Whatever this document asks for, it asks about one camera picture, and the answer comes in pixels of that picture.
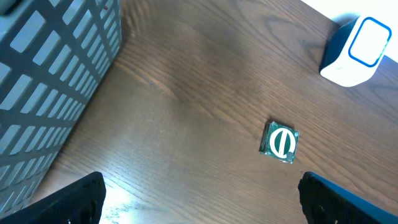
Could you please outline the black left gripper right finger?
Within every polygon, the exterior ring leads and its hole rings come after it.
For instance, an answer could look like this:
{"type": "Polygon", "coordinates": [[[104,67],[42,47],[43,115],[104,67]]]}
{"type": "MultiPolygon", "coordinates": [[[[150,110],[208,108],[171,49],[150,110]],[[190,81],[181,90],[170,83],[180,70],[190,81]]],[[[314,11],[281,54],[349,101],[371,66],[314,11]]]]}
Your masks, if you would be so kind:
{"type": "Polygon", "coordinates": [[[300,204],[308,223],[397,223],[393,215],[314,172],[298,185],[300,204]]]}

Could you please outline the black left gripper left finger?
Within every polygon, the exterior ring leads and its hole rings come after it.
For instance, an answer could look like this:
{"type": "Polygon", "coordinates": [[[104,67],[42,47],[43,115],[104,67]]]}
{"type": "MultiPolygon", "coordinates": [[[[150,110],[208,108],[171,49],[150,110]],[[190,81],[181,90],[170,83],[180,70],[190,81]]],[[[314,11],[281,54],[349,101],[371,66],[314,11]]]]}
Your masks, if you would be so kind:
{"type": "Polygon", "coordinates": [[[106,196],[103,175],[92,172],[28,207],[1,219],[1,224],[98,224],[106,196]]]}

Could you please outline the round green label package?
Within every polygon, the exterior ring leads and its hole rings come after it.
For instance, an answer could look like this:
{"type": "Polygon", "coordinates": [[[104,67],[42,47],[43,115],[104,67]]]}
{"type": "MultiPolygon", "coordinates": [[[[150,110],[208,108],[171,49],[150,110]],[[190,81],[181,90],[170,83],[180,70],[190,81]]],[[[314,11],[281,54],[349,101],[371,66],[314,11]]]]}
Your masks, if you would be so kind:
{"type": "Polygon", "coordinates": [[[300,133],[288,126],[271,121],[266,124],[259,153],[292,164],[300,133]]]}

